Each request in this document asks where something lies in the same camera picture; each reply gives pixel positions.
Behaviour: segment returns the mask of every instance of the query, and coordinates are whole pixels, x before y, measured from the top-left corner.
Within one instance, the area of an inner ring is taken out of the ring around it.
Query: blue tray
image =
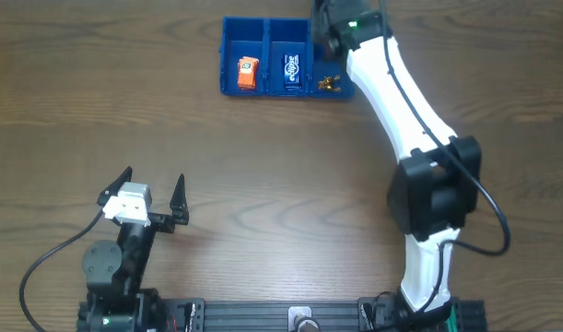
[[[224,18],[219,85],[229,96],[350,98],[353,83],[338,62],[323,60],[324,47],[312,44],[306,18]],[[301,89],[285,89],[283,56],[298,53]],[[256,90],[238,88],[238,62],[259,59]],[[341,92],[318,90],[325,77],[341,76]]]

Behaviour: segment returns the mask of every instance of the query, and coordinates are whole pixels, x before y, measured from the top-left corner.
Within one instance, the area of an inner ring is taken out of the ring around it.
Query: wooden surface
[[[403,58],[436,112],[482,145],[510,217],[499,259],[456,250],[454,295],[492,330],[563,329],[563,1],[392,1]],[[395,290],[404,237],[385,194],[395,160],[358,91],[350,102],[231,99],[223,16],[308,17],[308,0],[0,1],[0,331],[28,331],[18,284],[84,228],[126,166],[168,212],[180,172],[192,220],[157,236],[145,286],[208,300],[356,299]],[[462,238],[497,247],[480,200]],[[80,262],[103,222],[44,263],[27,299],[74,330]]]

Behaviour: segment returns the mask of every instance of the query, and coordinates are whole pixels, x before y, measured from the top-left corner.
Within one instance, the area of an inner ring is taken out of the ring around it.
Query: wood grain
[[[487,301],[492,330],[563,329],[563,1],[392,2],[406,64],[435,110],[484,151],[511,251],[457,250],[452,293]],[[18,283],[85,227],[127,165],[157,211],[180,172],[192,221],[160,234],[145,286],[208,300],[356,299],[393,290],[403,236],[385,192],[392,148],[350,102],[219,93],[223,16],[307,17],[304,0],[0,1],[0,331],[29,331]],[[27,299],[74,330],[80,260],[102,223],[44,263]],[[463,238],[495,247],[480,201]]]

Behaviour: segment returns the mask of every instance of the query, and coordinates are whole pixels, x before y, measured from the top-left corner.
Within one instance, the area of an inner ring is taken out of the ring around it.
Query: orange object
[[[238,88],[256,89],[256,71],[259,59],[244,56],[238,62]]]

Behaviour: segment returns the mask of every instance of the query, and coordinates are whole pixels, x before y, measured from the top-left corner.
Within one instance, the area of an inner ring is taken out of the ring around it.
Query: white plastic part
[[[448,145],[450,137],[456,134],[435,114],[414,79],[410,77],[394,37],[388,40],[388,50],[393,71],[406,95],[433,134],[443,145]],[[410,152],[415,148],[423,152],[437,148],[435,142],[424,134],[422,126],[408,108],[392,76],[388,74],[383,37],[364,41],[356,51],[350,50],[346,60],[346,72],[371,102],[392,141],[398,162],[410,157]]]
[[[417,312],[430,297],[439,279],[439,244],[445,240],[455,240],[460,230],[451,228],[434,233],[424,242],[418,242],[414,235],[406,235],[406,270],[401,290],[410,309]],[[443,252],[443,276],[439,293],[430,303],[426,312],[440,308],[450,298],[447,277],[451,262],[452,244],[445,245]]]
[[[117,219],[121,223],[150,225],[148,208],[152,204],[150,188],[147,184],[125,183],[117,196],[109,197],[103,212],[106,219]]]

